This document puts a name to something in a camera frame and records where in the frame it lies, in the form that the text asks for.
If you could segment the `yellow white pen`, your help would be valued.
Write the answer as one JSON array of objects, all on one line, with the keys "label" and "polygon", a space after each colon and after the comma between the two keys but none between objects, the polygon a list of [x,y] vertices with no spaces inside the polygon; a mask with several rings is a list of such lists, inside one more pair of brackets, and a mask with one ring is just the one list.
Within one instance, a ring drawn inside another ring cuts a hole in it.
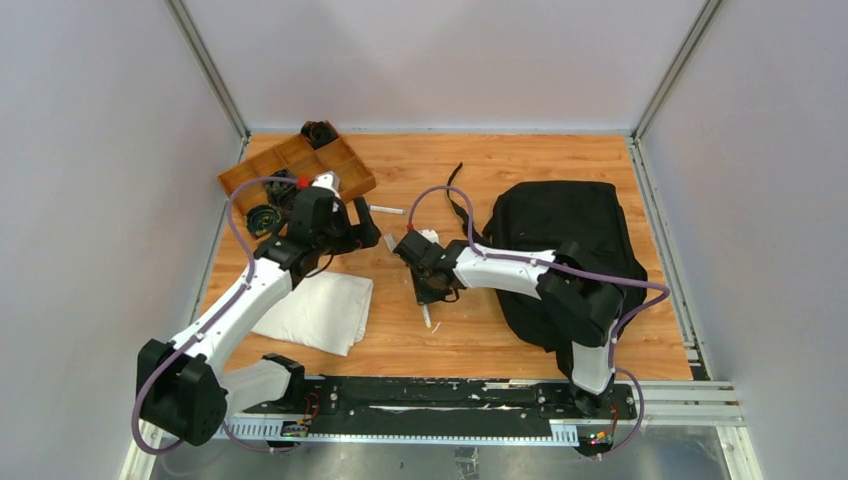
[{"label": "yellow white pen", "polygon": [[423,316],[423,320],[424,320],[424,324],[425,324],[426,328],[431,329],[432,328],[432,319],[431,319],[431,315],[430,315],[428,306],[426,304],[422,304],[420,306],[420,308],[421,308],[421,312],[422,312],[422,316]]}]

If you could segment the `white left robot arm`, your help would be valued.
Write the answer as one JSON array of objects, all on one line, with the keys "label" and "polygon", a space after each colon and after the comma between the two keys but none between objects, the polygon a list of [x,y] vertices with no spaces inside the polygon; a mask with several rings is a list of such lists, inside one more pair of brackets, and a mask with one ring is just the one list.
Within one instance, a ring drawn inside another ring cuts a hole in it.
[{"label": "white left robot arm", "polygon": [[377,245],[381,232],[366,200],[356,197],[353,204],[357,223],[331,188],[300,190],[284,232],[248,249],[246,269],[206,313],[171,340],[151,339],[141,348],[131,428],[142,450],[167,451],[144,442],[141,422],[178,443],[200,446],[227,418],[262,402],[283,413],[304,405],[304,368],[294,360],[266,354],[249,367],[225,371],[224,366],[259,320],[317,271],[321,257]]}]

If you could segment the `blue white marker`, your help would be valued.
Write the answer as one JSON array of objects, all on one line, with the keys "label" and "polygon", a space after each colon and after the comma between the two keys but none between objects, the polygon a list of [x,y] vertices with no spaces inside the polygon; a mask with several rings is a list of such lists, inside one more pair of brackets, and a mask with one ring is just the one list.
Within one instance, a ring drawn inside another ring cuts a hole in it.
[{"label": "blue white marker", "polygon": [[407,211],[405,209],[401,209],[401,208],[385,207],[385,206],[378,206],[378,205],[369,205],[368,208],[369,208],[370,211],[378,212],[378,213],[386,213],[386,214],[392,214],[392,215],[406,215],[407,214]]}]

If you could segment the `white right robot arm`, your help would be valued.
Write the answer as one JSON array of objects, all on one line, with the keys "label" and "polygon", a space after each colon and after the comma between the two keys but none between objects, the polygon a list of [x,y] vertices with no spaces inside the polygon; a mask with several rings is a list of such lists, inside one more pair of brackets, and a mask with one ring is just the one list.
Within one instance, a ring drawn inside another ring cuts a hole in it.
[{"label": "white right robot arm", "polygon": [[610,408],[624,284],[599,272],[577,244],[520,252],[462,240],[443,246],[410,231],[392,252],[408,267],[424,304],[462,290],[494,290],[505,318],[529,329],[526,342],[556,354],[575,411],[592,418]]}]

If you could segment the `black backpack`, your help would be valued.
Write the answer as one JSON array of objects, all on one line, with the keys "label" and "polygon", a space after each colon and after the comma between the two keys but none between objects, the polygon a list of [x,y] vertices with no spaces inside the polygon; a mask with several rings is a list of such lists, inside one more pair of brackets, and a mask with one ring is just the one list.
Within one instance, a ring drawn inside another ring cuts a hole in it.
[{"label": "black backpack", "polygon": [[[616,188],[593,181],[522,182],[499,195],[479,246],[537,252],[568,248],[567,265],[586,272],[645,281],[647,272],[632,249]],[[573,369],[570,316],[554,316],[540,300],[496,292],[508,326],[521,340],[556,354],[565,375]]]}]

